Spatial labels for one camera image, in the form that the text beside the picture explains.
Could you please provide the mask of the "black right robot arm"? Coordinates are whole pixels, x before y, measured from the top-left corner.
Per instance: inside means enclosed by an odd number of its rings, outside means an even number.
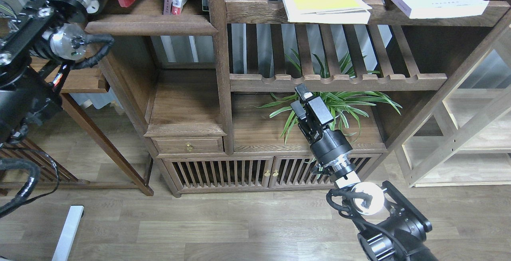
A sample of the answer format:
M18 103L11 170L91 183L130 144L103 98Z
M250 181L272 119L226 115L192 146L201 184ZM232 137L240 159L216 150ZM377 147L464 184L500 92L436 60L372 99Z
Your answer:
M340 130L331 130L334 118L324 101L303 83L295 91L299 99L291 107L317 161L311 172L326 175L334 184L326 201L355 224L367 259L435 261L424 244L430 221L389 181L361 181L348 156L352 147Z

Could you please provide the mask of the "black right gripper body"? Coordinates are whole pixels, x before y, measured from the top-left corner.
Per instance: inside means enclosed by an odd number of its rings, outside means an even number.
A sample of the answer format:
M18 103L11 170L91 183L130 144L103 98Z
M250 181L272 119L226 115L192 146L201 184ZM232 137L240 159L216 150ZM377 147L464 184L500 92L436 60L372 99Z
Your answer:
M299 120L299 128L310 145L312 154L322 166L350 167L347 157L352 150L341 130L331 130L334 121L324 101L319 96L301 103L307 112L306 120Z

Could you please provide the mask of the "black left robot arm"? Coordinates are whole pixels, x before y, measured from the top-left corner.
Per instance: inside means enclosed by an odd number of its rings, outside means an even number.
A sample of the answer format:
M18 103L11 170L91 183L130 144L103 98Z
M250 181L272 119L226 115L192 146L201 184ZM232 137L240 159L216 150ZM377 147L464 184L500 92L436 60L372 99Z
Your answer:
M1 144L15 145L28 124L41 125L62 110L60 92L71 70L89 68L114 45L111 34L87 34L78 25L107 0L29 0L1 39Z

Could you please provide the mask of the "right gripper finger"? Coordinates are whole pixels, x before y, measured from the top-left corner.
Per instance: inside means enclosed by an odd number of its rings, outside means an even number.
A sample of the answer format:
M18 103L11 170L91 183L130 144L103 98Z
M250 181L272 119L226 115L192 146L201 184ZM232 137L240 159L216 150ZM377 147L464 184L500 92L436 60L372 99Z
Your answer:
M299 96L301 103L305 103L314 98L314 94L308 90L304 83L300 83L295 87L295 92Z
M307 112L300 101L294 101L291 103L292 110L294 110L296 117L300 120L306 120Z

